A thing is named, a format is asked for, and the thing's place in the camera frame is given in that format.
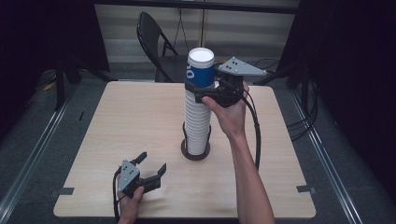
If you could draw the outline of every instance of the gray carpet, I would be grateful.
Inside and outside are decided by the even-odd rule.
[[[110,76],[122,79],[153,79],[154,67],[149,63],[111,64]],[[57,198],[51,197],[53,190],[64,185],[64,181],[78,153],[91,122],[93,113],[106,83],[83,72],[83,79],[66,108],[62,121],[52,136],[43,157],[35,168],[21,198],[13,210],[8,223],[114,223],[113,218],[58,218],[53,215]],[[286,79],[270,83],[276,94],[282,115],[287,124],[300,120],[286,89]],[[71,85],[66,85],[68,92]],[[0,195],[3,197],[15,176],[19,173],[40,135],[46,128],[56,103],[55,88],[37,90],[23,117],[1,142],[0,149]],[[326,106],[318,104],[315,127],[320,134],[332,162],[363,223],[396,223],[396,208],[387,193],[359,155],[350,147],[343,134],[336,128]],[[316,189],[313,194],[317,215],[311,219],[278,219],[277,223],[349,223],[347,216],[334,193],[325,170],[306,134],[293,142],[308,186]],[[237,223],[237,220],[191,220],[141,219],[139,223]]]

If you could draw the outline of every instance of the wall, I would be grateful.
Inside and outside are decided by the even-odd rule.
[[[235,0],[221,2],[241,4]],[[297,7],[299,1],[246,0],[243,4]],[[171,42],[175,40],[179,21],[176,8],[103,5],[96,5],[95,8],[110,63],[149,62],[136,38],[137,17],[141,11],[147,11],[160,24]],[[181,12],[189,49],[199,47],[203,39],[203,45],[212,49],[218,60],[232,56],[245,61],[280,58],[294,18],[293,15],[217,10],[204,12],[200,9],[182,9]],[[181,27],[176,49],[181,54],[188,53]]]

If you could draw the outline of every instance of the human hand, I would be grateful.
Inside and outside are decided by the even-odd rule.
[[[243,84],[244,89],[248,91],[248,84],[245,81]],[[218,105],[215,100],[208,96],[203,97],[202,102],[216,114],[221,129],[230,140],[241,136],[245,137],[245,102],[240,100],[235,105],[231,105],[227,108]]]
[[[133,224],[139,212],[139,204],[143,199],[145,189],[139,187],[134,191],[134,197],[130,198],[122,192],[117,193],[120,200],[120,221],[119,224]]]

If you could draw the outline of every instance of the person's left hand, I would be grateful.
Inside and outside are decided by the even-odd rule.
[[[143,187],[139,187],[134,191],[134,197],[130,198],[122,192],[117,193],[120,200],[120,221],[119,224],[133,224],[136,221],[139,212],[139,204],[143,199]]]

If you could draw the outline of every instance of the forearm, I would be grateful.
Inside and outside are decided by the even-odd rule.
[[[271,204],[248,149],[244,135],[229,137],[236,179],[238,216],[241,223],[275,223]]]

